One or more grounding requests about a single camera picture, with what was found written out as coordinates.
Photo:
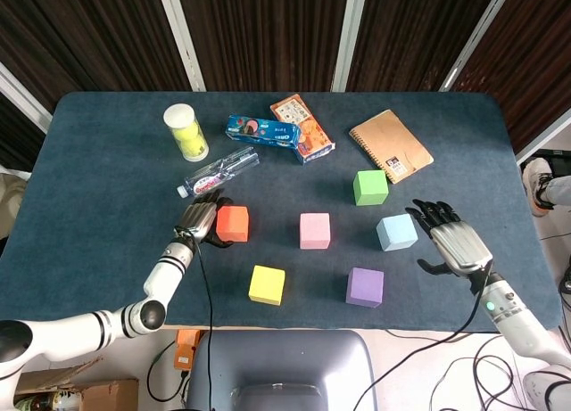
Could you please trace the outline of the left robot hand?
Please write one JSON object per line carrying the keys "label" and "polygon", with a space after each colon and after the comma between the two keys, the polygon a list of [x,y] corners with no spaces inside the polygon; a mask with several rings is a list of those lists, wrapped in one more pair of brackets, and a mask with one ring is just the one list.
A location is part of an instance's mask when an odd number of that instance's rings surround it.
{"label": "left robot hand", "polygon": [[187,242],[187,246],[193,251],[196,244],[202,242],[221,249],[234,244],[233,241],[222,240],[216,232],[219,210],[233,204],[233,201],[222,196],[221,192],[222,190],[215,190],[196,197],[175,226],[176,237]]}

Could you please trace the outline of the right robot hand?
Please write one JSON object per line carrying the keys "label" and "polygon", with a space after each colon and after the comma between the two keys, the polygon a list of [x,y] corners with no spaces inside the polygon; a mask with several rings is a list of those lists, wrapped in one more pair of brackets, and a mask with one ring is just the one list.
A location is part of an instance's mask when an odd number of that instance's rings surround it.
{"label": "right robot hand", "polygon": [[418,265],[430,275],[449,275],[468,278],[485,273],[492,267],[493,256],[476,230],[463,221],[454,208],[444,201],[413,199],[415,208],[406,212],[427,234],[443,257],[443,263],[432,265],[424,259]]}

